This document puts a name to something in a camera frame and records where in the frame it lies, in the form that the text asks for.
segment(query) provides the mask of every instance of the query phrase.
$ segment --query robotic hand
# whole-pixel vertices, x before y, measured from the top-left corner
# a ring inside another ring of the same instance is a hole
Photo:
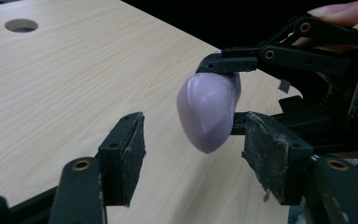
[[[300,48],[300,38],[344,52]],[[302,97],[280,100],[282,113],[235,112],[239,72],[260,69]],[[293,17],[271,39],[205,57],[177,96],[194,147],[211,153],[230,135],[246,135],[242,156],[280,204],[306,199],[306,219],[358,223],[358,167],[332,156],[358,151],[358,32],[309,16]]]

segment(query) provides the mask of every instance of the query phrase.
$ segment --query black background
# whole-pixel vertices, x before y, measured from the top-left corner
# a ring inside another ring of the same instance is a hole
[[[161,1],[123,0],[219,49],[259,44],[295,15],[348,0]]]

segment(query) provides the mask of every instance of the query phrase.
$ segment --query human hand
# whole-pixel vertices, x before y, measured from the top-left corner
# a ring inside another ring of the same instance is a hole
[[[315,19],[351,27],[358,31],[358,1],[317,7],[308,13]]]

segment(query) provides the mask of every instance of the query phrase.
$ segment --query grasped object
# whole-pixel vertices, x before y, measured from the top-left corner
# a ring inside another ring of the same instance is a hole
[[[240,96],[239,73],[196,73],[186,80],[176,105],[183,130],[194,147],[211,153],[226,142]]]

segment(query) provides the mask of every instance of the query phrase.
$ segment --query light wood surface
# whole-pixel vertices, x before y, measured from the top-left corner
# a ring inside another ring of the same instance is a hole
[[[13,33],[14,19],[39,27]],[[67,162],[94,156],[121,117],[143,111],[139,183],[129,208],[107,208],[109,223],[287,223],[287,206],[263,202],[244,136],[206,155],[180,126],[177,92],[214,51],[118,0],[0,5],[0,195],[13,206],[56,186]],[[241,82],[237,111],[281,111],[278,80],[256,71]]]

